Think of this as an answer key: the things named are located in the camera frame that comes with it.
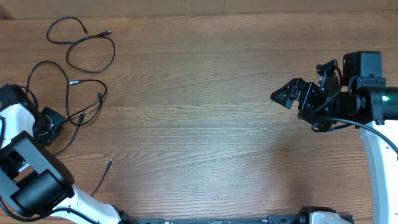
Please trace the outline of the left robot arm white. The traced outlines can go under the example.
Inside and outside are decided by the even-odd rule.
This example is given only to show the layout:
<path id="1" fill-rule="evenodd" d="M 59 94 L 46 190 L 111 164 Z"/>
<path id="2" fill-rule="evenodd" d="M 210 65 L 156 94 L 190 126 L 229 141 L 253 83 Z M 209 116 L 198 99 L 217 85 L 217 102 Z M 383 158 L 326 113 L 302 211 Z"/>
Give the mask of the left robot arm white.
<path id="1" fill-rule="evenodd" d="M 124 211 L 75 185 L 66 166 L 34 137 L 50 131 L 19 85 L 1 87 L 1 208 L 20 222 L 59 217 L 74 223 L 134 223 Z"/>

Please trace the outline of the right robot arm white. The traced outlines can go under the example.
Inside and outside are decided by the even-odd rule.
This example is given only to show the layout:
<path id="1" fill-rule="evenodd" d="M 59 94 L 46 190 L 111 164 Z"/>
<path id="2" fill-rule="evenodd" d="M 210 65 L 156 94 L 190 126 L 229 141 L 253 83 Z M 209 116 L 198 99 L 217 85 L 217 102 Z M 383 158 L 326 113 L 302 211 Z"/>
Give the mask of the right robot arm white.
<path id="1" fill-rule="evenodd" d="M 397 223 L 397 88 L 388 87 L 378 51 L 357 51 L 318 64 L 317 83 L 294 78 L 271 94 L 315 133 L 353 126 L 360 131 L 368 158 L 373 222 Z"/>

